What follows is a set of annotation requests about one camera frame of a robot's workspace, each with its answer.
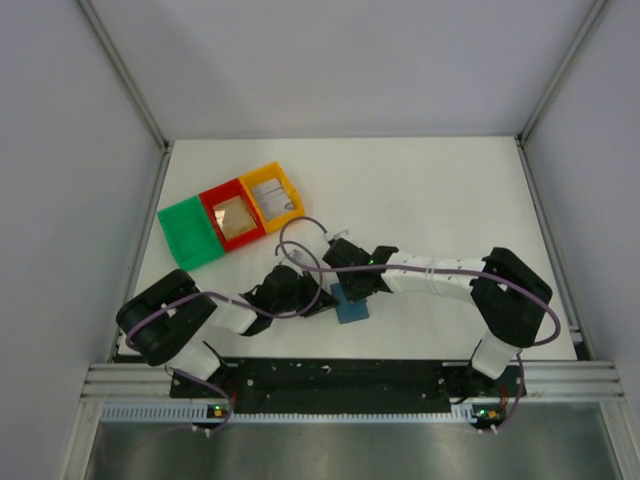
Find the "aluminum frame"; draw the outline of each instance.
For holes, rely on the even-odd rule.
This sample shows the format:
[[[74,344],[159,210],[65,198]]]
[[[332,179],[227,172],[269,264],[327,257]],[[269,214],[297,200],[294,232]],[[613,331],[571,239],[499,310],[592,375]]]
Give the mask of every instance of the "aluminum frame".
[[[156,176],[154,188],[149,200],[148,211],[141,229],[140,240],[133,258],[133,267],[127,280],[124,296],[129,298],[135,289],[144,248],[157,202],[162,190],[170,158],[171,145],[162,133],[142,93],[134,82],[129,69],[118,53],[108,31],[101,21],[91,0],[74,0],[81,16],[87,22],[98,46],[105,55],[119,83],[129,98],[149,134],[161,149],[163,155]],[[550,79],[536,107],[526,122],[523,131],[516,137],[518,151],[522,161],[527,183],[534,202],[538,221],[549,252],[553,272],[558,282],[559,294],[567,310],[572,333],[576,337],[584,335],[590,344],[586,331],[578,330],[579,311],[571,294],[571,282],[567,277],[562,252],[549,220],[549,208],[540,193],[535,171],[530,161],[526,142],[540,122],[570,74],[577,58],[584,50],[589,38],[604,18],[609,0],[594,0],[580,29],[576,33],[565,56]],[[596,402],[600,404],[603,422],[609,434],[612,450],[618,460],[625,479],[640,478],[640,440],[634,418],[626,403],[624,391],[615,366],[611,362],[525,362],[526,383],[529,394],[523,403],[535,402]],[[83,479],[89,463],[91,449],[97,434],[98,424],[105,405],[114,402],[172,402],[184,403],[184,399],[169,398],[170,378],[163,370],[152,369],[145,365],[94,364],[90,367],[80,397],[67,451],[63,461],[60,478],[65,480]]]

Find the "robotic arm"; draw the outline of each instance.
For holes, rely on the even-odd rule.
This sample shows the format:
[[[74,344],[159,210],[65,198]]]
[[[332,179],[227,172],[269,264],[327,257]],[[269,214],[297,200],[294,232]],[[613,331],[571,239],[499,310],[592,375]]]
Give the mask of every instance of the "robotic arm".
[[[378,272],[338,273],[345,297],[358,301],[376,292],[422,292],[475,305],[488,331],[471,359],[476,372],[496,380],[523,348],[534,345],[545,311],[529,299],[493,280],[457,272],[487,272],[528,290],[544,304],[551,288],[506,248],[496,247],[481,259],[422,257],[380,246],[369,255],[344,236],[329,240],[323,260],[334,268],[356,265],[407,266]]]
[[[422,257],[389,246],[379,246],[369,254],[344,234],[327,237],[327,241],[329,249],[323,260],[333,268],[350,270],[338,272],[348,301],[377,292],[423,292],[475,305],[488,331],[471,359],[471,381],[481,384],[498,379],[521,349],[534,345],[544,309],[513,288],[469,275],[474,271],[500,277],[548,304],[549,286],[510,250],[496,247],[484,258],[463,260]],[[186,272],[175,270],[125,304],[116,321],[149,365],[165,364],[209,379],[224,365],[206,344],[215,335],[212,328],[252,336],[269,328],[273,318],[292,318],[297,312],[309,317],[336,306],[335,299],[322,289],[311,304],[319,286],[299,267],[298,256],[299,252],[293,252],[294,262],[281,261],[262,284],[235,297],[202,294]],[[370,265],[380,268],[354,271]]]

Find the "white wall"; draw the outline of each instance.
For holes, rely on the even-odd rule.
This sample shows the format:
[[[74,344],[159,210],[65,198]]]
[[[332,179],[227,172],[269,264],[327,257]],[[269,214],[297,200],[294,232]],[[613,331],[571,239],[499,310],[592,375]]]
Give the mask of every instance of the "white wall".
[[[94,0],[165,135],[515,134],[593,0]]]
[[[73,2],[0,6],[0,478],[54,478],[157,152]]]
[[[640,418],[640,2],[616,0],[531,141],[596,352]]]

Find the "purple cable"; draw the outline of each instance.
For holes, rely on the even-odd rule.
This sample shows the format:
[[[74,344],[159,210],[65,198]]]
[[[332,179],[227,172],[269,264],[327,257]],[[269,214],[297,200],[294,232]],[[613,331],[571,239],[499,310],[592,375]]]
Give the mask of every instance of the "purple cable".
[[[199,383],[200,385],[204,385],[205,387],[209,388],[210,390],[212,390],[213,392],[217,393],[218,395],[220,395],[222,398],[224,398],[227,403],[228,403],[228,408],[227,408],[227,414],[224,416],[224,418],[222,419],[221,423],[218,424],[212,424],[215,425],[214,428],[211,429],[211,431],[213,433],[218,433],[220,432],[220,430],[223,430],[224,428],[226,428],[226,426],[229,424],[229,420],[231,420],[231,416],[233,415],[233,401],[231,400],[231,397],[227,394],[227,392],[225,392],[224,390],[222,390],[220,387],[218,387],[217,385],[214,385],[213,383],[207,382],[205,380],[201,380],[197,377],[194,377],[193,375],[191,375],[190,373],[185,372],[184,370],[179,370],[179,369],[174,369],[174,372],[176,372],[177,374],[179,374],[180,376],[187,378],[188,380],[191,380],[192,382],[195,383]],[[115,462],[110,461],[109,459],[107,459],[106,456],[106,452],[105,452],[105,446],[104,443],[100,445],[99,447],[99,453],[100,453],[100,461],[107,466],[108,468],[117,468],[120,465],[122,465],[125,460],[127,460],[131,455],[133,455],[134,453],[138,452],[139,450],[143,449],[144,447],[146,447],[147,445],[149,445],[151,442],[154,442],[155,440],[157,440],[158,438],[164,436],[167,433],[171,433],[171,432],[175,432],[178,430],[192,430],[193,427],[190,425],[171,425],[170,427],[164,428],[162,430],[160,430],[157,433],[154,433],[152,435],[149,435],[146,439],[144,439],[142,442],[140,442],[138,445],[136,445],[135,447],[133,447],[131,450],[129,450],[125,455],[123,455],[120,459],[118,459]]]
[[[506,278],[502,278],[502,277],[500,277],[498,275],[494,275],[494,274],[489,273],[489,272],[480,272],[480,271],[476,271],[476,270],[448,269],[448,268],[429,269],[429,268],[425,268],[425,267],[415,267],[413,265],[395,265],[395,264],[360,265],[360,266],[357,266],[357,267],[324,268],[324,267],[320,267],[319,264],[317,264],[316,267],[313,267],[311,265],[306,265],[304,263],[301,263],[298,260],[296,260],[295,258],[293,258],[289,254],[289,252],[287,252],[287,250],[284,248],[284,245],[288,243],[288,241],[284,239],[285,230],[292,223],[300,221],[300,220],[309,220],[309,221],[315,223],[316,225],[318,225],[322,229],[322,231],[324,233],[327,233],[327,229],[320,222],[318,222],[315,218],[302,216],[302,217],[292,218],[291,220],[289,220],[282,227],[282,230],[280,230],[280,243],[278,243],[278,245],[276,245],[276,254],[278,253],[279,250],[282,250],[282,253],[287,258],[287,260],[289,260],[291,263],[293,263],[294,265],[297,265],[298,267],[300,267],[303,270],[307,270],[309,272],[317,272],[317,273],[351,273],[351,272],[368,272],[368,271],[379,271],[379,270],[406,270],[406,271],[409,271],[409,272],[420,272],[420,273],[433,272],[435,274],[442,274],[442,275],[465,275],[465,276],[470,276],[470,277],[486,278],[488,280],[493,280],[496,283],[506,285],[508,288],[511,288],[512,290],[515,290],[519,294],[525,296],[526,298],[528,298],[529,300],[534,302],[536,305],[538,305],[546,313],[549,314],[549,316],[551,317],[551,319],[553,320],[553,323],[555,325],[555,331],[549,337],[535,342],[533,344],[534,347],[539,347],[541,345],[546,345],[548,343],[551,343],[551,342],[553,342],[554,340],[556,340],[560,336],[560,330],[562,329],[562,324],[560,322],[560,318],[558,317],[556,312],[554,312],[553,309],[551,307],[549,307],[549,305],[547,305],[545,302],[540,300],[540,298],[536,297],[533,293],[531,293],[528,290],[522,288],[520,285],[512,282],[511,280],[507,280]]]
[[[353,273],[353,272],[380,271],[380,270],[390,270],[390,269],[406,270],[406,271],[410,271],[410,272],[420,272],[420,273],[434,273],[434,274],[441,274],[441,275],[465,275],[465,276],[471,276],[471,277],[482,277],[482,278],[486,278],[488,280],[492,280],[492,281],[494,281],[494,282],[496,282],[498,284],[505,285],[508,288],[518,292],[519,294],[523,295],[527,299],[529,299],[532,302],[534,302],[536,305],[538,305],[540,308],[542,308],[546,313],[548,313],[549,316],[551,317],[551,319],[553,320],[553,323],[554,323],[554,326],[555,326],[554,332],[549,337],[535,342],[533,344],[533,346],[546,345],[548,343],[553,342],[554,340],[556,340],[560,336],[560,331],[562,329],[562,324],[560,322],[560,318],[553,311],[553,309],[551,307],[549,307],[549,305],[547,305],[540,298],[538,298],[537,296],[535,296],[534,294],[532,294],[528,290],[522,288],[520,285],[512,282],[511,280],[507,280],[506,278],[502,278],[502,277],[500,277],[498,275],[494,275],[492,273],[475,271],[475,270],[463,270],[463,269],[446,269],[446,268],[429,269],[429,268],[425,268],[425,267],[416,267],[416,266],[412,266],[412,265],[396,265],[396,264],[361,265],[361,266],[355,266],[355,267],[340,267],[340,268],[324,268],[324,267],[321,267],[320,266],[320,261],[318,260],[318,258],[315,255],[313,255],[313,253],[311,253],[311,251],[307,247],[305,247],[301,243],[294,242],[292,240],[285,240],[284,239],[284,234],[285,234],[286,229],[292,223],[298,222],[300,220],[306,220],[306,221],[312,222],[315,225],[317,225],[322,230],[323,233],[327,233],[328,232],[327,229],[324,227],[324,225],[322,225],[322,223],[320,223],[315,218],[308,217],[308,216],[300,216],[300,217],[292,218],[280,230],[280,237],[279,237],[280,241],[279,241],[278,245],[276,245],[275,253],[277,255],[278,251],[282,250],[282,253],[285,256],[285,258],[287,260],[289,260],[291,263],[293,263],[294,265],[296,265],[299,268],[301,268],[303,270],[306,270],[308,272],[316,272],[316,273],[318,273],[318,290],[316,291],[316,294],[314,295],[314,297],[311,300],[311,302],[306,307],[301,309],[299,312],[293,312],[293,313],[284,314],[284,315],[276,315],[276,314],[272,314],[272,313],[266,312],[266,311],[264,311],[264,310],[262,310],[260,308],[254,307],[253,305],[250,305],[248,303],[231,299],[231,298],[227,297],[226,295],[222,295],[222,294],[217,293],[217,292],[207,291],[207,292],[193,293],[193,294],[187,295],[186,297],[183,297],[183,298],[181,298],[179,300],[176,300],[175,302],[172,302],[171,304],[167,305],[166,307],[161,308],[160,310],[152,313],[147,318],[145,318],[144,320],[139,322],[136,326],[134,326],[131,330],[129,330],[129,332],[127,334],[127,338],[126,338],[127,346],[129,348],[135,349],[134,345],[131,343],[131,339],[140,330],[142,330],[144,327],[146,327],[149,323],[151,323],[155,319],[157,319],[157,318],[161,317],[162,315],[164,315],[165,313],[167,313],[169,310],[172,310],[172,309],[174,309],[176,307],[179,307],[180,305],[183,305],[183,304],[185,304],[187,302],[190,302],[191,300],[193,300],[194,298],[196,298],[196,297],[198,297],[200,295],[207,295],[209,297],[216,298],[216,299],[219,299],[219,300],[224,301],[224,302],[230,302],[233,305],[236,305],[236,306],[242,307],[242,308],[247,308],[247,309],[252,310],[252,311],[254,311],[254,312],[256,312],[256,313],[258,313],[260,315],[264,315],[264,316],[267,316],[267,317],[270,317],[270,318],[288,319],[288,318],[294,318],[294,317],[298,317],[298,316],[302,315],[303,313],[308,311],[310,308],[312,308],[313,305],[315,305],[316,301],[320,297],[320,294],[322,293],[322,274],[323,273]],[[311,266],[311,265],[304,264],[302,262],[299,262],[298,260],[293,258],[289,254],[289,252],[287,252],[287,250],[284,248],[285,245],[292,245],[292,246],[295,246],[295,247],[300,248],[301,250],[303,250],[307,255],[309,255],[309,257],[311,258],[311,260],[315,264],[315,267]],[[511,407],[511,410],[509,412],[509,416],[500,424],[499,427],[497,427],[496,432],[499,432],[500,430],[502,430],[504,425],[508,423],[508,420],[511,418],[512,414],[517,409],[518,404],[520,403],[520,398],[522,397],[522,395],[524,393],[524,364],[522,363],[522,359],[520,358],[520,354],[517,354],[516,358],[518,359],[518,362],[520,364],[520,377],[521,377],[520,387],[518,388],[518,393],[517,393],[516,398],[514,400],[513,406]],[[212,390],[218,392],[218,387],[216,387],[215,385],[213,385],[213,384],[211,384],[209,382],[205,382],[203,380],[197,379],[196,377],[191,376],[187,372],[182,372],[182,371],[179,371],[179,370],[176,370],[176,371],[180,372],[180,374],[185,376],[186,378],[189,378],[190,380],[193,380],[193,381],[195,381],[197,383],[201,383],[201,384],[211,388]],[[222,427],[222,425],[226,425],[227,424],[227,422],[229,421],[229,418],[225,418],[225,421],[221,424],[221,427]]]
[[[283,242],[286,245],[292,245],[294,247],[300,248],[302,251],[304,251],[307,255],[309,255],[309,257],[311,258],[311,260],[313,261],[313,263],[316,264],[317,268],[320,268],[320,261],[318,260],[318,258],[311,253],[311,251],[305,247],[304,245],[302,245],[301,243],[298,242],[294,242],[291,240],[286,240]],[[252,310],[254,312],[256,312],[259,315],[264,315],[266,317],[270,317],[270,318],[277,318],[277,319],[288,319],[288,318],[295,318],[295,317],[299,317],[301,315],[303,315],[304,313],[306,313],[309,309],[311,309],[316,302],[318,301],[318,299],[320,298],[320,294],[322,293],[322,272],[318,272],[318,289],[316,290],[315,295],[313,296],[313,299],[311,300],[311,302],[309,302],[309,304],[304,307],[303,309],[297,311],[297,312],[293,312],[293,313],[285,313],[282,315],[277,315],[277,314],[273,314],[273,313],[269,313],[265,310],[262,310],[261,308],[258,307],[254,307],[253,305],[250,305],[246,302],[241,302],[239,300],[235,300],[233,298],[229,298],[226,295],[222,295],[220,293],[217,292],[197,292],[197,293],[192,293],[190,295],[187,295],[185,297],[179,298],[178,300],[176,300],[175,302],[170,303],[169,305],[167,305],[166,307],[163,307],[155,312],[153,312],[151,315],[149,315],[147,318],[145,318],[144,320],[140,321],[139,323],[137,323],[131,330],[129,330],[129,332],[127,333],[127,338],[126,338],[126,344],[129,348],[131,348],[132,350],[135,350],[135,347],[133,345],[133,343],[131,343],[131,339],[140,331],[142,330],[144,327],[146,327],[147,325],[149,325],[151,322],[153,322],[155,319],[161,317],[162,315],[164,315],[165,313],[167,313],[169,310],[172,310],[176,307],[179,307],[180,305],[184,305],[187,302],[190,302],[191,300],[193,300],[196,297],[199,297],[201,295],[206,295],[208,297],[212,297],[212,298],[216,298],[218,300],[221,300],[223,302],[229,302],[232,305],[235,305],[237,307],[242,307],[242,308],[246,308],[248,310]]]

